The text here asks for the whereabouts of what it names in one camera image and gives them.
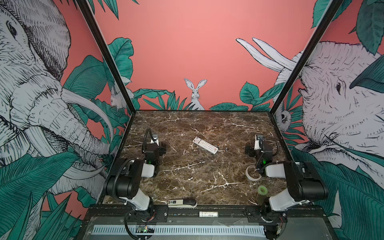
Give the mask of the white remote control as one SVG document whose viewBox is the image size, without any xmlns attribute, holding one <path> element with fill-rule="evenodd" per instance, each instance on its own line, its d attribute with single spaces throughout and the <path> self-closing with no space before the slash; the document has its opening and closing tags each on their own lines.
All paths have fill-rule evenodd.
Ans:
<svg viewBox="0 0 384 240">
<path fill-rule="evenodd" d="M 199 147 L 203 148 L 204 150 L 207 150 L 208 152 L 212 154 L 216 154 L 218 152 L 218 148 L 209 144 L 208 142 L 200 139 L 199 137 L 195 137 L 193 139 L 193 143 L 198 145 Z"/>
</svg>

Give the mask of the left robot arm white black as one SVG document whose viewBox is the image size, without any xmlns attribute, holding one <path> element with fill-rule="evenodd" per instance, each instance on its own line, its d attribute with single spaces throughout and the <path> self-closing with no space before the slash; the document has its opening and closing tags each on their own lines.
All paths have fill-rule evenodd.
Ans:
<svg viewBox="0 0 384 240">
<path fill-rule="evenodd" d="M 164 143 L 150 143 L 143 149 L 144 159 L 118 159 L 117 165 L 103 185 L 106 195 L 132 208 L 124 216 L 124 224 L 129 236 L 135 240 L 140 240 L 142 237 L 133 235 L 128 228 L 129 214 L 136 213 L 136 216 L 145 224 L 151 222 L 156 216 L 153 199 L 140 189 L 141 179 L 154 178 L 158 175 L 160 157 L 166 153 L 166 150 Z"/>
</svg>

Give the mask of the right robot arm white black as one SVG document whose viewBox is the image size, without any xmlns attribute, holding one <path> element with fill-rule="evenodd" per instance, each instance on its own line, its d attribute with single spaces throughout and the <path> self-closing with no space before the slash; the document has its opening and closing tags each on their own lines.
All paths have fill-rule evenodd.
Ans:
<svg viewBox="0 0 384 240">
<path fill-rule="evenodd" d="M 258 215 L 264 222 L 265 237 L 276 240 L 283 233 L 287 211 L 298 205 L 327 199 L 329 191 L 321 176 L 311 162 L 283 161 L 273 162 L 279 153 L 267 144 L 263 137 L 256 136 L 253 145 L 245 146 L 245 154 L 256 159 L 254 165 L 246 169 L 246 177 L 257 182 L 262 177 L 285 179 L 287 187 L 280 193 L 264 198 L 256 207 Z"/>
</svg>

